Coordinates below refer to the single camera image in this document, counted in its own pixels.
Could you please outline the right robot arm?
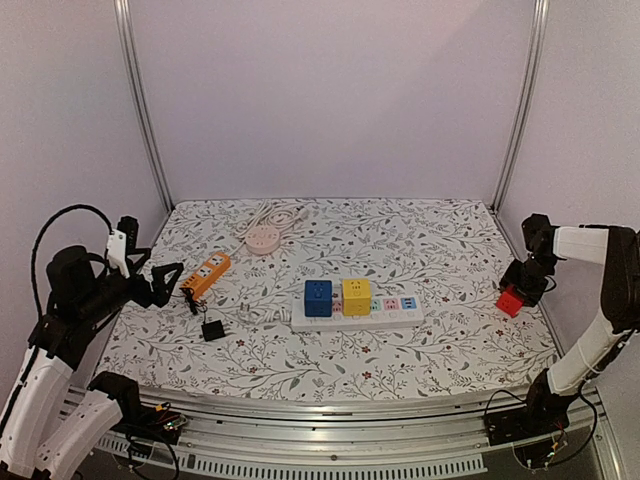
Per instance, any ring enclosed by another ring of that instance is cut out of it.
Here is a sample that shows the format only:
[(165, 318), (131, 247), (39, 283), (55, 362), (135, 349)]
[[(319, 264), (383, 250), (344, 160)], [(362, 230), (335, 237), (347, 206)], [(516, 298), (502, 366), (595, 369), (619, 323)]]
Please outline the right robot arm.
[(487, 410), (483, 421), (490, 444), (517, 442), (568, 427), (570, 406), (583, 398), (588, 381), (616, 359), (639, 330), (639, 234), (627, 226), (558, 226), (534, 213), (521, 224), (527, 256), (513, 261), (499, 283), (497, 308), (515, 318), (551, 293), (557, 267), (576, 261), (592, 268), (595, 279), (572, 293), (591, 294), (583, 329), (564, 354), (530, 383), (522, 403)]

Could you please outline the yellow cube socket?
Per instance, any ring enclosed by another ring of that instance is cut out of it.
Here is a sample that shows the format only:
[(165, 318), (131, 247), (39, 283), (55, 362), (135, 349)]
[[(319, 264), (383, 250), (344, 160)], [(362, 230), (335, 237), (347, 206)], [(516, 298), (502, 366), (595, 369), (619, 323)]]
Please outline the yellow cube socket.
[(366, 316), (371, 311), (371, 286), (367, 279), (343, 279), (342, 303), (346, 316)]

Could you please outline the white power strip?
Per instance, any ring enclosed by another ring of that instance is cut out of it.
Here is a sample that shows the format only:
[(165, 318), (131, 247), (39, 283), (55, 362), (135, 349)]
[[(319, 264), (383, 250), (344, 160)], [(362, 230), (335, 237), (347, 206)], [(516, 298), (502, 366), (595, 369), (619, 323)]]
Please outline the white power strip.
[(303, 300), (295, 298), (290, 326), (295, 332), (396, 330), (417, 327), (424, 321), (425, 314), (415, 296), (374, 297), (370, 313), (363, 316), (346, 316), (341, 302), (335, 301), (331, 317), (307, 317)]

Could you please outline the blue cube socket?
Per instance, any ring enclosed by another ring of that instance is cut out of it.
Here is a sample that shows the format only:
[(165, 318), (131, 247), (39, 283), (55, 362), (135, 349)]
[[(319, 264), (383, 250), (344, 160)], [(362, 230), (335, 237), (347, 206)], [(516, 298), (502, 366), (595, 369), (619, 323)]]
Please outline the blue cube socket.
[(327, 318), (332, 316), (333, 285), (329, 280), (306, 280), (304, 285), (304, 315)]

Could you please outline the red cube socket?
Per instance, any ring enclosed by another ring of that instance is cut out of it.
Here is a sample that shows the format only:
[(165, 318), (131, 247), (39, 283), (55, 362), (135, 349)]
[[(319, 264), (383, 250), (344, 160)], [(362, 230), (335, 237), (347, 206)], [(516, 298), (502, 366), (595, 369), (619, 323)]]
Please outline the red cube socket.
[(508, 286), (501, 291), (496, 307), (510, 318), (515, 318), (524, 306), (524, 297), (514, 286)]

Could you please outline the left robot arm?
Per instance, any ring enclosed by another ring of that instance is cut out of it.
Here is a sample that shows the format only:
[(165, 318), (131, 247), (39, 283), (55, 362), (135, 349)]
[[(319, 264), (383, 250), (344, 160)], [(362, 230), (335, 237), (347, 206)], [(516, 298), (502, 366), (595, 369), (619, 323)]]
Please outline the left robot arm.
[[(61, 209), (46, 228), (65, 214), (88, 211), (108, 230), (105, 250), (92, 253), (83, 245), (58, 251), (46, 267), (50, 293), (35, 302), (37, 321), (13, 389), (1, 413), (1, 476), (4, 479), (71, 479), (96, 443), (110, 430), (121, 433), (130, 452), (143, 452), (142, 441), (167, 450), (180, 468), (175, 448), (183, 417), (162, 403), (148, 407), (138, 383), (112, 372), (98, 374), (80, 404), (64, 421), (54, 420), (66, 398), (70, 380), (96, 336), (133, 302), (143, 308), (165, 306), (184, 270), (180, 262), (141, 269), (150, 258), (137, 245), (138, 221), (122, 217), (112, 224), (91, 205)], [(162, 414), (170, 412), (167, 418)]]

